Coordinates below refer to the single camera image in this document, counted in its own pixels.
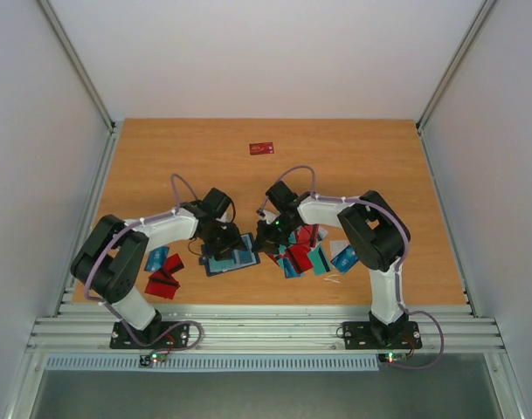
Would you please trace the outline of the dark blue card holder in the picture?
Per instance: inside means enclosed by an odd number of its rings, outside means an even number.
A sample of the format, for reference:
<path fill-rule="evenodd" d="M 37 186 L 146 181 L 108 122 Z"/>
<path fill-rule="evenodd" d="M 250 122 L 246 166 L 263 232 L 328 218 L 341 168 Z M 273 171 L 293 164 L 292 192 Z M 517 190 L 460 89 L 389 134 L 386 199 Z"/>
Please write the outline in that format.
<path fill-rule="evenodd" d="M 230 257 L 226 259 L 209 257 L 205 253 L 206 247 L 204 245 L 201 247 L 203 255 L 199 258 L 199 265 L 203 266 L 207 277 L 238 271 L 260 264 L 259 254 L 252 252 L 252 246 L 254 244 L 252 233 L 245 233 L 241 238 L 245 244 L 245 248 L 242 251 L 233 251 Z"/>

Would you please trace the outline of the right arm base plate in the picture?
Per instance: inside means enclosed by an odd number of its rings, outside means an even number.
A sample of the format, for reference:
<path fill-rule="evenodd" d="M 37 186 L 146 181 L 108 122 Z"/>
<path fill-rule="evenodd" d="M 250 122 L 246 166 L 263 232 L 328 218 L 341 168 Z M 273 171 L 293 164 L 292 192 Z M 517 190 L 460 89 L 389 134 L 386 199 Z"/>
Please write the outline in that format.
<path fill-rule="evenodd" d="M 407 321 L 402 326 L 384 331 L 368 321 L 347 321 L 341 324 L 341 336 L 347 350 L 421 349 L 423 343 L 418 324 Z"/>

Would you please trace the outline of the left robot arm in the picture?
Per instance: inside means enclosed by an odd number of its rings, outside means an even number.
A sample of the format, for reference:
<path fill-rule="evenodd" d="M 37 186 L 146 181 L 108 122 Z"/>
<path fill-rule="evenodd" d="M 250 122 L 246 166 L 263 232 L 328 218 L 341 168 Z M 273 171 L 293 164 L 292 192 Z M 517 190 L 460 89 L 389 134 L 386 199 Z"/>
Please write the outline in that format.
<path fill-rule="evenodd" d="M 135 287 L 145 254 L 199 239 L 210 257 L 226 259 L 245 248 L 235 216 L 233 200 L 216 188 L 202 200 L 179 203 L 161 214 L 129 220 L 104 216 L 75 255 L 70 273 L 83 284 L 87 298 L 95 292 L 93 298 L 121 321 L 132 343 L 155 348 L 175 327 L 165 327 L 161 314 Z"/>

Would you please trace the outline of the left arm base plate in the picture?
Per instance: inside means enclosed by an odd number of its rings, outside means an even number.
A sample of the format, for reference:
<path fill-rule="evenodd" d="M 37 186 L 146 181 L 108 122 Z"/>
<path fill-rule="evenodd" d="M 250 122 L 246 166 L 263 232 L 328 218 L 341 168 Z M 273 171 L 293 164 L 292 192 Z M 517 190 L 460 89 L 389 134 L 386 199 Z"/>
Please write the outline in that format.
<path fill-rule="evenodd" d="M 188 346 L 190 325 L 180 321 L 162 321 L 149 326 L 146 330 L 137 330 L 124 322 L 116 322 L 111 332 L 111 349 L 161 350 L 172 347 L 183 349 Z"/>

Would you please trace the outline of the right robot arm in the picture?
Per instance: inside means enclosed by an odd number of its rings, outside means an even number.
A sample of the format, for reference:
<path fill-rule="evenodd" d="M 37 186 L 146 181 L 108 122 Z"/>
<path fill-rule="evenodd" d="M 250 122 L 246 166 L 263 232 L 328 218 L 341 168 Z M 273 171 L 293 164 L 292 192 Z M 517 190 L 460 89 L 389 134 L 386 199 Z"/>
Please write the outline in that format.
<path fill-rule="evenodd" d="M 393 209 L 374 190 L 361 196 L 322 196 L 294 193 L 283 181 L 267 192 L 264 203 L 276 209 L 257 209 L 255 252 L 273 253 L 288 246 L 290 236 L 307 224 L 337 227 L 369 270 L 372 301 L 370 336 L 380 347 L 395 343 L 409 321 L 402 291 L 402 265 L 411 235 Z"/>

